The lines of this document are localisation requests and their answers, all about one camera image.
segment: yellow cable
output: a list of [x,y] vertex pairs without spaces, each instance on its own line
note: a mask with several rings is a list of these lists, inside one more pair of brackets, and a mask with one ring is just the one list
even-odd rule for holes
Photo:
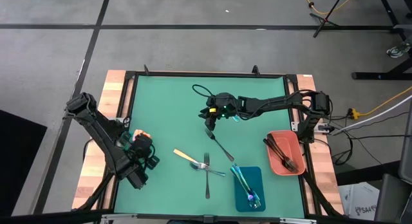
[[[345,5],[348,1],[349,1],[349,0],[346,0],[345,2],[343,2],[343,4],[339,5],[339,6],[338,6],[337,8],[335,8],[335,9],[333,9],[333,11],[336,11],[336,10],[342,8],[343,5]],[[317,12],[318,14],[326,15],[326,14],[329,13],[329,12],[320,12],[320,11],[318,11],[318,10],[315,8],[315,6],[311,6],[311,8],[313,8],[313,9],[315,10],[315,12]]]
[[357,112],[356,115],[357,115],[358,117],[370,115],[370,114],[372,114],[374,111],[376,111],[376,110],[378,110],[379,108],[381,108],[383,105],[387,104],[388,102],[391,102],[391,101],[394,100],[395,98],[403,95],[404,93],[408,92],[408,91],[411,90],[411,89],[412,89],[412,86],[411,86],[410,88],[408,88],[408,89],[400,92],[399,94],[395,95],[394,97],[388,99],[387,101],[385,101],[385,102],[382,103],[381,105],[375,107],[373,110],[369,111],[368,113],[359,113],[359,112]]

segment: gold-handled knife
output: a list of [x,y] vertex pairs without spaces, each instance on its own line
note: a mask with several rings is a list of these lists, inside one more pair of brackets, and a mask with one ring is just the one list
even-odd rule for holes
[[183,152],[181,152],[181,151],[179,151],[179,150],[177,150],[177,149],[174,149],[173,152],[174,152],[175,154],[177,154],[178,156],[183,157],[183,158],[185,158],[186,160],[188,160],[188,161],[190,161],[190,162],[199,163],[199,162],[197,162],[196,160],[194,160],[193,158],[191,158],[190,156],[186,155],[185,153],[183,153]]

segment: wooden board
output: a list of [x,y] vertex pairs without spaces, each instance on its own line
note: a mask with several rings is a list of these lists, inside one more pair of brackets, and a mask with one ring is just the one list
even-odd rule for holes
[[[124,83],[124,76],[126,71],[124,70],[109,70],[106,76],[106,81],[103,87],[102,96],[98,105],[98,110],[107,117],[115,117],[117,112],[118,103],[120,101],[120,94]],[[299,89],[312,89],[315,90],[314,79],[311,75],[298,75],[297,76]],[[130,99],[130,91],[127,90],[125,108],[122,111],[122,117],[126,115],[127,107]],[[297,118],[297,112],[294,111],[294,116]],[[321,134],[315,134],[316,139],[324,140],[327,142],[326,136]],[[343,207],[341,198],[339,196],[339,190],[336,182],[335,171],[333,169],[332,159],[330,157],[329,148],[327,145],[321,142],[315,142],[310,144],[310,152],[312,155],[312,163],[315,171],[316,183],[326,199],[333,205],[333,207],[343,214]],[[83,168],[80,173],[79,183],[75,198],[73,201],[73,208],[81,206],[87,198],[93,193],[102,180],[105,168],[105,161],[103,152],[97,147],[94,142],[89,144],[86,151],[86,158],[83,163]],[[109,200],[111,196],[111,188],[113,184],[109,184],[106,192],[104,208],[109,207]],[[314,214],[314,204],[312,193],[309,186],[305,186],[306,197],[308,200],[309,213]]]
[[[117,107],[120,102],[125,70],[109,70],[106,75],[102,96],[98,103],[98,110],[106,117],[116,117]],[[72,208],[77,208],[89,198],[102,181],[104,168],[104,153],[97,144],[92,141],[88,145],[86,157],[80,172],[79,182],[74,197]]]

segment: cable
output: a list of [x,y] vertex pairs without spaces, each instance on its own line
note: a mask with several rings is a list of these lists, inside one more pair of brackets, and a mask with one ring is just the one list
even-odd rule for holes
[[384,112],[382,112],[382,113],[380,113],[380,114],[378,114],[378,115],[375,115],[374,117],[371,117],[371,118],[369,118],[369,119],[367,119],[367,120],[363,120],[363,121],[357,122],[356,124],[349,125],[348,127],[344,127],[344,128],[340,129],[337,133],[335,133],[335,134],[333,134],[333,135],[337,135],[337,134],[339,134],[340,132],[342,132],[342,131],[344,131],[344,130],[346,130],[346,129],[349,129],[349,128],[351,128],[351,127],[358,126],[359,124],[363,124],[363,123],[365,123],[365,122],[369,122],[370,120],[373,120],[374,118],[378,118],[379,116],[381,116],[381,115],[383,115],[383,114],[386,114],[387,112],[395,109],[396,107],[400,106],[401,104],[403,104],[404,102],[408,101],[408,100],[411,99],[411,98],[412,98],[412,95],[409,96],[408,98],[405,98],[404,100],[402,100],[402,101],[399,102],[398,104],[394,105],[393,107],[387,109],[386,111],[384,111]]
[[408,114],[408,113],[409,113],[409,112],[403,112],[403,113],[401,113],[401,114],[397,114],[397,115],[394,115],[394,116],[392,116],[392,117],[387,117],[387,118],[385,118],[384,120],[376,121],[376,122],[373,122],[373,123],[371,123],[371,124],[362,125],[362,126],[360,126],[360,127],[355,127],[355,128],[352,128],[352,129],[349,129],[349,130],[346,130],[346,131],[353,131],[353,130],[356,130],[356,129],[360,129],[360,128],[362,128],[362,127],[372,126],[373,124],[378,124],[378,123],[380,123],[380,122],[387,121],[387,120],[389,120],[389,119],[391,119],[391,118],[396,118],[396,117],[399,117],[399,116],[401,116],[401,115],[405,115],[405,114]]
[[325,142],[325,141],[323,141],[323,140],[316,139],[316,138],[315,138],[315,140],[316,140],[316,141],[319,141],[319,142],[322,142],[322,143],[324,143],[324,144],[326,144],[326,145],[329,147],[329,152],[330,152],[330,155],[332,155],[332,148],[330,147],[330,145],[329,145],[328,143],[326,143],[326,142]]
[[412,135],[379,135],[379,136],[361,136],[356,138],[351,138],[352,140],[362,140],[365,138],[386,138],[386,137],[411,137]]
[[332,102],[332,99],[330,99],[330,98],[329,98],[329,103],[330,103],[330,114],[329,114],[329,123],[328,123],[328,125],[332,121],[332,112],[333,112],[333,102]]
[[[347,131],[344,131],[344,133],[347,134],[348,136],[354,137],[352,134],[348,133]],[[376,160],[376,162],[378,162],[379,164],[381,164],[381,165],[383,166],[383,168],[385,169],[386,172],[389,172],[389,170],[388,170],[387,168],[385,168],[384,164],[383,164],[382,162],[380,162],[378,159],[376,159],[376,158],[372,155],[372,153],[370,153],[370,152],[368,151],[368,149],[365,147],[365,145],[363,145],[363,143],[362,143],[360,140],[357,139],[357,141],[359,141],[359,143],[361,144],[361,146],[363,147],[363,149],[364,149],[374,160]]]
[[345,117],[344,116],[335,116],[335,117],[332,117],[332,118],[326,117],[325,119],[336,121],[336,120],[342,120],[342,119],[345,119],[345,118],[348,118],[348,116],[345,116]]
[[[318,10],[315,8],[314,3],[311,2],[310,0],[306,0],[306,1],[308,1],[310,8],[313,8],[314,11],[317,12],[318,14],[321,14],[321,15],[329,14],[329,12],[320,12],[320,11],[318,11]],[[349,1],[349,0],[346,0],[346,1],[343,2],[341,5],[339,5],[337,8],[333,9],[333,12],[336,11],[336,10],[338,10],[338,9],[340,9],[340,8],[342,8],[343,5],[345,5],[348,1]]]
[[153,156],[155,155],[155,152],[156,152],[155,146],[153,144],[151,144],[150,146],[153,147],[153,152],[152,152],[152,155],[150,157],[145,158],[143,172],[146,171],[147,162],[153,158]]
[[[341,153],[337,153],[337,154],[335,154],[335,155],[332,156],[332,158],[334,158],[334,157],[340,155],[340,157],[338,157],[338,158],[335,160],[335,162],[334,162],[334,164],[337,165],[337,166],[344,165],[346,162],[348,162],[348,161],[350,160],[350,158],[352,157],[352,154],[353,154],[353,141],[350,139],[350,137],[349,137],[349,135],[347,134],[347,132],[344,132],[344,133],[345,133],[345,135],[348,137],[350,148],[349,148],[349,150],[343,151],[343,152],[341,152]],[[340,160],[346,153],[349,153],[348,156],[346,157],[345,160],[343,160],[343,161],[340,162],[339,160]]]
[[104,189],[108,186],[111,178],[113,177],[114,173],[108,172],[105,177],[103,177],[102,181],[99,183],[93,194],[84,202],[83,205],[81,205],[79,208],[76,210],[91,210],[93,205],[96,203]]
[[356,116],[361,117],[361,116],[370,115],[370,114],[372,114],[373,112],[375,112],[376,110],[378,110],[379,108],[381,108],[383,105],[387,104],[388,102],[391,102],[391,101],[394,100],[395,98],[403,95],[404,93],[408,92],[408,91],[411,90],[411,89],[412,89],[412,86],[411,86],[410,88],[408,88],[408,89],[400,92],[399,94],[395,95],[394,97],[391,97],[390,99],[388,99],[387,101],[385,101],[385,102],[382,103],[381,105],[373,108],[371,111],[369,111],[369,112],[367,112],[367,113],[359,113],[359,112],[354,111],[354,113],[356,113],[356,115],[354,115],[354,116],[355,116],[355,117],[356,117]]
[[84,144],[84,147],[83,147],[83,162],[84,162],[84,159],[85,159],[85,157],[86,157],[86,149],[88,148],[88,144],[89,144],[92,140],[93,140],[93,139],[90,139],[90,140],[86,141],[86,143]]
[[[211,95],[202,94],[202,93],[200,93],[199,91],[197,91],[197,90],[195,89],[195,87],[200,87],[200,88],[204,89],[205,91],[209,92],[209,94],[211,94]],[[208,90],[206,87],[204,87],[204,86],[202,86],[202,85],[199,85],[199,84],[193,84],[193,85],[192,85],[192,89],[193,89],[193,91],[196,92],[198,95],[201,95],[201,96],[203,96],[203,97],[213,98],[213,96],[214,96],[210,90]]]

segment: fork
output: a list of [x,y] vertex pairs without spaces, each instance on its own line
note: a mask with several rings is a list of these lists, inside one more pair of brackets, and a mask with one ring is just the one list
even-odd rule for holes
[[217,174],[217,175],[220,175],[220,176],[226,176],[226,173],[222,173],[222,172],[218,172],[218,171],[215,171],[215,170],[212,170],[209,166],[207,166],[205,163],[193,163],[194,165],[197,165],[198,167],[199,167],[199,169],[203,169],[203,170],[206,170],[206,171],[209,171],[209,172],[211,172],[211,173],[214,173],[214,174]]
[[297,166],[296,163],[293,162],[287,155],[282,151],[282,149],[277,145],[275,139],[273,138],[272,134],[267,134],[267,138],[263,139],[263,142],[271,148],[275,154],[279,157],[281,160],[281,163],[283,167],[288,169],[290,172],[296,173],[297,172]]
[[[209,153],[205,153],[205,165],[209,167],[210,164],[210,156]],[[211,197],[211,194],[209,192],[209,172],[206,170],[206,199],[209,199]]]
[[233,162],[233,161],[234,161],[233,156],[232,156],[231,154],[229,154],[222,145],[220,145],[220,143],[218,142],[218,140],[217,140],[216,137],[214,136],[213,132],[212,132],[211,130],[207,129],[207,128],[205,129],[205,131],[206,131],[206,134],[209,136],[209,138],[212,139],[212,140],[214,140],[214,141],[220,146],[220,148],[223,150],[223,152],[225,152],[227,158],[229,158],[229,160],[230,160],[231,162]]

